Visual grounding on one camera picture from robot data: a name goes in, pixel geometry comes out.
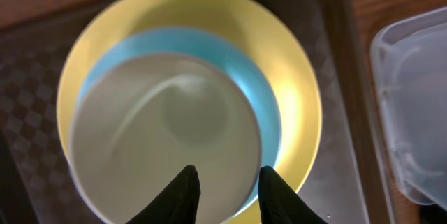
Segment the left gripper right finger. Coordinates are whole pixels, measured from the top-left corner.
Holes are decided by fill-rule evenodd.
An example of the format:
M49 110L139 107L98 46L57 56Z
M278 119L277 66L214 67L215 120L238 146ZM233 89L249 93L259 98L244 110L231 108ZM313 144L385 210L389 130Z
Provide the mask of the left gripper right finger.
M260 169L258 201L262 224L327 224L300 199L273 167Z

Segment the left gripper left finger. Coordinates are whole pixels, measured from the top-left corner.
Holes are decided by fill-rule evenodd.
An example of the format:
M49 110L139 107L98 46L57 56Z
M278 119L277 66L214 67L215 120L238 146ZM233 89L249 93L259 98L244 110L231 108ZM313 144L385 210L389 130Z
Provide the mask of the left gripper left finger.
M187 165L127 224L195 224L199 199L198 172Z

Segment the white cup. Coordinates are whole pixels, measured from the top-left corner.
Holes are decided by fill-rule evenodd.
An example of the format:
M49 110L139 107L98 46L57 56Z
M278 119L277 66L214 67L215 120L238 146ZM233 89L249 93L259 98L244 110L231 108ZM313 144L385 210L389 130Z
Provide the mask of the white cup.
M187 165L198 223L224 223L251 197L261 134L242 91L184 54L151 54L104 75L78 104L68 141L75 185L105 223L125 223Z

